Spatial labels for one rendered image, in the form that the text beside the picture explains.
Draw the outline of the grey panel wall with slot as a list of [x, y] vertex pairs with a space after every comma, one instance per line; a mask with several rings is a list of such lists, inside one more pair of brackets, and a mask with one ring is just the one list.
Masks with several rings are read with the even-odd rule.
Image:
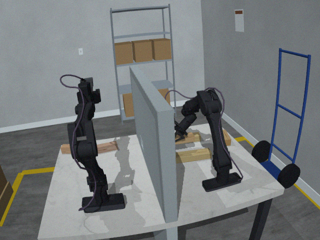
[[[165, 223], [175, 222], [178, 221], [178, 205], [174, 110], [138, 65], [130, 65], [129, 71], [130, 77], [133, 73], [132, 102], [140, 90], [136, 122], [151, 171], [145, 163]], [[159, 240], [178, 240], [178, 227], [155, 231], [155, 240], [158, 236]]]

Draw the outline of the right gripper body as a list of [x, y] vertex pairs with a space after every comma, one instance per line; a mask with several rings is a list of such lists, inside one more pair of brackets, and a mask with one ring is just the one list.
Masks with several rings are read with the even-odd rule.
[[175, 121], [174, 118], [174, 124], [176, 124], [175, 129], [177, 130], [178, 133], [180, 133], [182, 136], [185, 134], [186, 136], [188, 133], [186, 130], [190, 127], [191, 123], [187, 123], [187, 120], [184, 118], [180, 123]]

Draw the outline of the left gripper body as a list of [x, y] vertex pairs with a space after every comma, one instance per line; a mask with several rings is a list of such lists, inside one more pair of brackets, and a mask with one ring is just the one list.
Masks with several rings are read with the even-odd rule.
[[[93, 99], [93, 101], [94, 101], [94, 104], [98, 104], [99, 102], [101, 102], [101, 95], [100, 95], [100, 93], [98, 93], [98, 91], [96, 90], [96, 91], [93, 91], [93, 80], [92, 79], [88, 79], [88, 80], [82, 80], [82, 83], [83, 82], [90, 82], [90, 88], [91, 88], [91, 98]], [[78, 99], [78, 101], [79, 101], [79, 103], [80, 103], [80, 93], [79, 92], [77, 92], [77, 99]]]

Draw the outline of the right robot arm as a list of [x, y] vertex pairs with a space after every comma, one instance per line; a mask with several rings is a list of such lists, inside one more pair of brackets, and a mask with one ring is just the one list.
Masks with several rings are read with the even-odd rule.
[[[213, 141], [213, 160], [212, 165], [216, 170], [216, 178], [203, 180], [202, 184], [206, 190], [215, 189], [218, 187], [226, 186], [241, 181], [241, 177], [237, 172], [230, 173], [233, 169], [231, 158], [229, 157], [230, 152], [228, 151], [225, 143], [222, 123], [219, 119], [222, 111], [222, 103], [214, 89], [208, 91], [197, 91], [197, 96], [193, 99], [187, 100], [181, 110], [182, 115], [192, 124], [196, 119], [196, 114], [201, 110], [201, 113], [206, 116], [209, 123], [212, 141]], [[214, 114], [215, 113], [215, 114]], [[226, 151], [229, 155], [226, 153]]]

